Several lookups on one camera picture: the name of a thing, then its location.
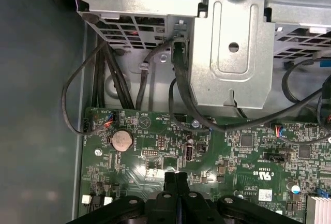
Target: white label sticker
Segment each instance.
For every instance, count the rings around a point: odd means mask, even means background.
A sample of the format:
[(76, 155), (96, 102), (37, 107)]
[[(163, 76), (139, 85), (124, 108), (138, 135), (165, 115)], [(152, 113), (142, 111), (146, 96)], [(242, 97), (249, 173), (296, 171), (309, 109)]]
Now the white label sticker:
[(273, 199), (272, 189), (259, 189), (259, 201), (271, 202)]

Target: power cable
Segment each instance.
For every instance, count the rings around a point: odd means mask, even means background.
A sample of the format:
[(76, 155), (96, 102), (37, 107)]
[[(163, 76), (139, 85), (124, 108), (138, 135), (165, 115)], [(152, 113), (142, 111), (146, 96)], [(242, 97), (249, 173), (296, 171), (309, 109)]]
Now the power cable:
[[(318, 58), (318, 59), (307, 59), (304, 61), (301, 61), (300, 63), (297, 63), (296, 65), (290, 67), (286, 73), (284, 74), (282, 81), (281, 81), (281, 88), (283, 90), (283, 93), (285, 97), (292, 103), (297, 103), (299, 100), (292, 94), (289, 88), (289, 77), (291, 73), (300, 65), (310, 65), (314, 64), (315, 62), (321, 62), (321, 61), (331, 61), (330, 58)], [(309, 109), (313, 114), (316, 114), (316, 109), (311, 105), (305, 106), (307, 109)]]
[(107, 62), (108, 67), (109, 67), (110, 75), (113, 78), (113, 82), (114, 82), (114, 86), (115, 86), (115, 89), (116, 89), (116, 92), (117, 92), (117, 95), (118, 95), (118, 99), (119, 99), (119, 101), (120, 101), (120, 103), (122, 105), (122, 108), (123, 109), (128, 109), (129, 106), (128, 106), (128, 103), (126, 101), (126, 98), (125, 98), (125, 95), (124, 95), (122, 86), (121, 86), (121, 84), (119, 82), (117, 73), (114, 70), (114, 67), (112, 65), (112, 62), (111, 62), (110, 58), (108, 57), (108, 52), (107, 52), (108, 49), (102, 49), (102, 50), (104, 52), (104, 58), (106, 59), (106, 62)]
[(317, 143), (326, 141), (329, 138), (331, 138), (331, 134), (329, 134), (325, 137), (322, 137), (320, 139), (311, 140), (311, 141), (291, 141), (291, 140), (283, 138), (283, 137), (279, 137), (278, 139), (280, 139), (281, 141), (283, 141), (287, 144), (290, 144), (290, 145), (313, 145), (313, 144), (317, 144)]
[(176, 79), (172, 80), (170, 87), (169, 87), (169, 101), (168, 101), (168, 106), (169, 106), (169, 115), (170, 115), (170, 120), (176, 124), (177, 127), (181, 128), (182, 130), (189, 131), (189, 132), (209, 132), (209, 128), (204, 128), (204, 129), (192, 129), (189, 127), (186, 127), (183, 125), (179, 120), (176, 119), (176, 116), (174, 114), (174, 85), (176, 83)]
[(177, 79), (177, 85), (179, 89), (180, 96), (188, 110), (188, 113), (193, 116), (197, 121), (199, 121), (201, 124), (203, 124), (206, 127), (209, 127), (215, 131), (219, 132), (229, 132), (229, 131), (236, 131), (236, 130), (242, 130), (251, 128), (258, 125), (263, 125), (266, 122), (270, 122), (277, 118), (282, 118), (284, 116), (287, 116), (289, 113), (298, 111), (300, 108), (311, 102), (312, 100), (318, 98), (321, 95), (322, 89), (317, 90), (313, 94), (306, 97), (304, 100), (300, 101), (299, 103), (296, 103), (284, 110), (281, 110), (279, 112), (276, 112), (274, 114), (265, 116), (263, 118), (259, 118), (252, 121), (247, 121), (244, 123), (237, 123), (237, 124), (228, 124), (228, 125), (217, 125), (212, 122), (210, 122), (208, 119), (206, 119), (204, 116), (202, 116), (198, 110), (196, 109), (189, 90), (189, 85), (186, 79), (185, 75), (185, 65), (183, 60), (183, 53), (182, 53), (182, 45), (181, 43), (175, 44), (175, 50), (174, 52), (174, 69), (175, 69), (175, 75)]
[(99, 52), (99, 75), (98, 75), (98, 104), (100, 108), (106, 107), (106, 101), (104, 100), (104, 72), (105, 72), (105, 61), (103, 52)]
[(92, 87), (92, 100), (91, 100), (91, 107), (96, 108), (98, 104), (98, 77), (99, 77), (99, 56), (100, 51), (98, 52), (95, 58), (95, 65), (94, 65), (94, 75), (93, 75), (93, 87)]
[(317, 121), (320, 125), (321, 128), (323, 128), (325, 131), (329, 132), (326, 128), (325, 125), (323, 125), (323, 122), (321, 120), (321, 109), (322, 109), (322, 96), (319, 97), (319, 100), (317, 101)]
[[(151, 59), (161, 51), (165, 51), (166, 49), (170, 48), (172, 44), (172, 40), (168, 40), (165, 43), (155, 47), (144, 59), (144, 63), (150, 63)], [(147, 78), (148, 78), (148, 70), (142, 70), (140, 76), (140, 88), (137, 94), (136, 99), (136, 110), (141, 110), (141, 105), (144, 98), (144, 93), (146, 90), (147, 85)]]
[(117, 78), (119, 80), (119, 83), (121, 85), (121, 88), (122, 88), (122, 91), (123, 91), (123, 94), (124, 94), (124, 97), (125, 97), (125, 100), (126, 100), (126, 103), (127, 103), (127, 109), (134, 109), (134, 105), (133, 105), (133, 102), (132, 102), (132, 98), (131, 98), (131, 95), (130, 95), (128, 85), (126, 83), (124, 75), (123, 75), (123, 73), (122, 73), (115, 57), (113, 56), (113, 54), (110, 51), (108, 46), (104, 48), (104, 52), (105, 52), (106, 58), (108, 58), (108, 61), (110, 62), (112, 68), (114, 69), (114, 71), (117, 75)]
[(236, 108), (236, 111), (239, 114), (239, 116), (247, 119), (247, 115), (243, 112), (243, 110), (241, 108)]

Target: silver screw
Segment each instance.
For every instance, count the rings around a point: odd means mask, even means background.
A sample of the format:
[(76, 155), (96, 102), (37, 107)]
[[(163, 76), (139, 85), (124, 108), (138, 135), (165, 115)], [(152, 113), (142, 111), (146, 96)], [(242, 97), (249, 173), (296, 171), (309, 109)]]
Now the silver screw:
[(162, 55), (160, 56), (160, 61), (161, 61), (161, 63), (165, 63), (165, 62), (167, 61), (167, 58), (168, 58), (168, 56), (166, 56), (165, 54), (162, 54)]
[(100, 148), (95, 148), (94, 154), (95, 156), (100, 157), (102, 155), (102, 150)]
[(193, 120), (193, 122), (192, 122), (192, 127), (194, 127), (194, 128), (198, 128), (198, 127), (200, 127), (200, 122), (197, 121), (197, 120)]
[(194, 197), (197, 197), (198, 195), (194, 192), (191, 192), (188, 194), (188, 196), (194, 198)]
[(233, 203), (234, 201), (233, 201), (231, 198), (225, 198), (225, 199), (224, 199), (224, 202), (231, 204), (231, 203)]

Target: metal tab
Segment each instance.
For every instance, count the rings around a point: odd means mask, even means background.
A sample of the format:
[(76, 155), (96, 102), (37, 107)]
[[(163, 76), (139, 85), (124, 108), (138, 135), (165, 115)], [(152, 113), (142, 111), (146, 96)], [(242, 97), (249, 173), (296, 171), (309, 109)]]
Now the metal tab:
[(139, 64), (139, 69), (148, 71), (149, 70), (149, 63), (147, 63), (147, 62), (140, 63)]
[(264, 0), (209, 0), (207, 18), (195, 18), (190, 39), (189, 80), (198, 106), (263, 108), (274, 28), (265, 21)]

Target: green circuit board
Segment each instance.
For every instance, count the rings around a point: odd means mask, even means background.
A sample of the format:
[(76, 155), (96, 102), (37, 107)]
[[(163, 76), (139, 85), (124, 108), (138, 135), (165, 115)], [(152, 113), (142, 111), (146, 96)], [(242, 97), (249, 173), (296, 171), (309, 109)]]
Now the green circuit board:
[[(162, 190), (167, 171), (187, 172), (190, 189), (211, 199), (235, 195), (300, 222), (304, 222), (307, 194), (331, 188), (330, 144), (284, 144), (274, 128), (277, 123), (284, 128), (284, 137), (309, 141), (325, 135), (317, 124), (278, 121), (234, 132), (192, 133), (178, 128), (167, 113), (89, 108), (84, 128), (101, 125), (111, 114), (110, 127), (84, 137), (80, 197), (92, 199), (82, 200), (80, 216), (102, 206), (104, 197), (148, 199), (153, 191)], [(180, 119), (192, 128), (191, 118)], [(212, 120), (217, 124), (246, 121)], [(112, 146), (119, 130), (132, 135), (132, 146), (125, 152)], [(300, 193), (293, 194), (289, 185), (298, 185)]]

